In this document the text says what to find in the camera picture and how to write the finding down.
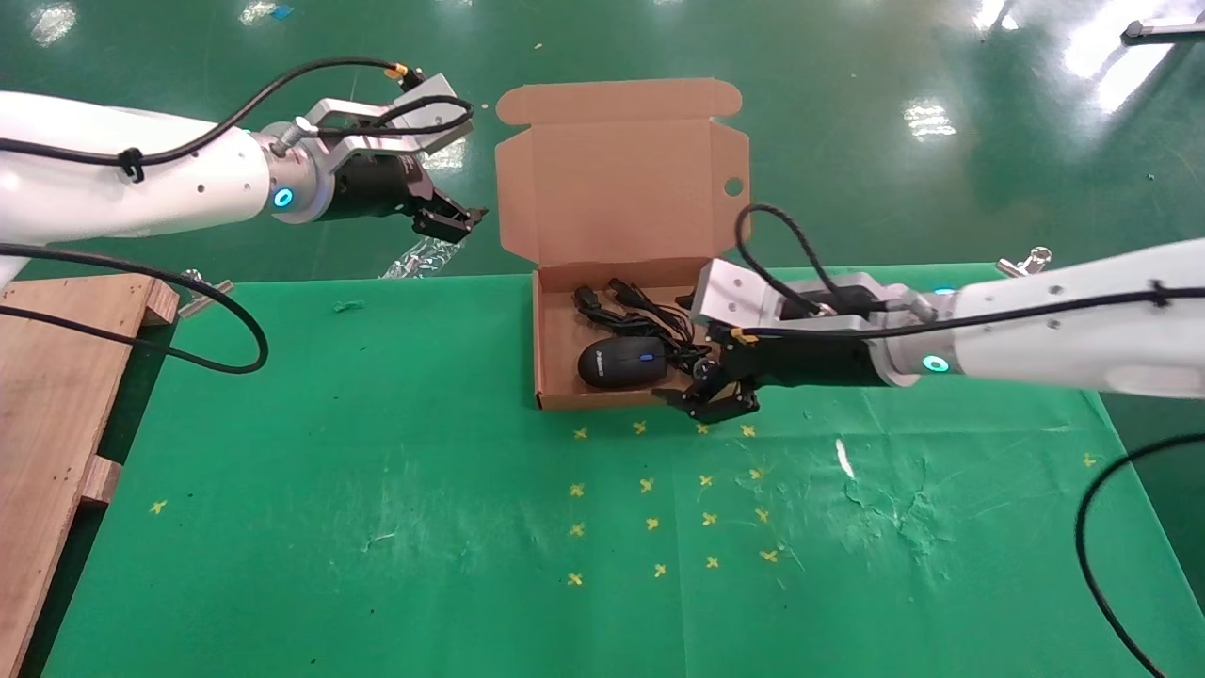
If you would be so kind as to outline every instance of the black computer mouse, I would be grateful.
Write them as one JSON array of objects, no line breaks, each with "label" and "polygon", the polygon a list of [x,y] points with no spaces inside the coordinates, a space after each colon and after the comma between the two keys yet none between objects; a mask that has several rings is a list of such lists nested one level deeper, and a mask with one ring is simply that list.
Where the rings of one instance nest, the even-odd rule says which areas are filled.
[{"label": "black computer mouse", "polygon": [[577,359],[577,375],[596,389],[639,389],[665,378],[665,346],[656,336],[612,336]]}]

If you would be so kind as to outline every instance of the wooden plank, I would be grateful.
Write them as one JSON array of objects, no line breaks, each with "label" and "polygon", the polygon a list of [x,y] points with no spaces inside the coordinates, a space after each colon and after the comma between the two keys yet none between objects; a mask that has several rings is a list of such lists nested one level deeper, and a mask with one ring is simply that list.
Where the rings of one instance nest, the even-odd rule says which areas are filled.
[{"label": "wooden plank", "polygon": [[[170,322],[166,284],[133,273],[14,282],[4,305],[133,336]],[[82,497],[112,494],[95,456],[130,348],[0,317],[0,676],[16,676]]]}]

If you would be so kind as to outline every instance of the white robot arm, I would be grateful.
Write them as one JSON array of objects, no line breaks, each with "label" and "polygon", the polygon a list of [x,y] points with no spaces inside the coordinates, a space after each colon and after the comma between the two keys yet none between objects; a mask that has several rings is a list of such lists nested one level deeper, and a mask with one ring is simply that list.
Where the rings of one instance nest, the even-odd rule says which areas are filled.
[{"label": "white robot arm", "polygon": [[[433,134],[318,137],[340,118],[369,125],[410,104],[386,124],[428,128],[463,114],[447,102],[454,92],[442,75],[407,73],[404,93],[387,106],[323,99],[293,122],[260,132],[237,126],[196,152],[137,167],[83,164],[5,152],[0,145],[0,241],[47,244],[99,236],[141,237],[235,223],[268,212],[286,223],[405,213],[415,230],[458,241],[486,210],[466,210],[436,189],[415,158],[468,134],[470,122]],[[165,113],[0,92],[0,143],[42,143],[117,155],[153,153],[210,131],[214,123]],[[0,287],[25,259],[0,257]]]},{"label": "white robot arm", "polygon": [[911,387],[939,375],[1205,399],[1201,260],[1205,238],[946,294],[864,272],[833,276],[837,294],[821,279],[786,283],[801,307],[715,259],[692,314],[718,356],[695,366],[690,388],[656,394],[704,423],[756,412],[762,387]]}]

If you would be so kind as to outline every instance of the cardboard box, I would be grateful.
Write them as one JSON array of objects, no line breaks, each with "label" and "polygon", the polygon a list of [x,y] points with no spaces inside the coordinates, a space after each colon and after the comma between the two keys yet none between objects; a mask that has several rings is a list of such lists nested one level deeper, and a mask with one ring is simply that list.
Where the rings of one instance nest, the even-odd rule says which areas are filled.
[{"label": "cardboard box", "polygon": [[[577,358],[612,334],[577,312],[572,291],[618,277],[672,303],[734,244],[736,213],[750,202],[748,137],[711,118],[740,107],[735,87],[710,78],[533,84],[498,101],[504,123],[530,125],[499,143],[495,159],[502,246],[539,266],[541,408],[658,402],[649,389],[601,391],[581,381]],[[688,384],[671,369],[654,388]]]}]

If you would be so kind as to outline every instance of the box lid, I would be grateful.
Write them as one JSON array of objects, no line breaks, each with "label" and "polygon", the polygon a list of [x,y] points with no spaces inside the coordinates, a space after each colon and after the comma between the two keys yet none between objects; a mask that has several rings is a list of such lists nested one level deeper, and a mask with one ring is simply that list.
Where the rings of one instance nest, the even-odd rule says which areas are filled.
[{"label": "box lid", "polygon": [[498,117],[530,126],[495,151],[502,246],[541,266],[718,255],[750,202],[748,137],[711,118],[740,107],[712,78],[507,92]]}]

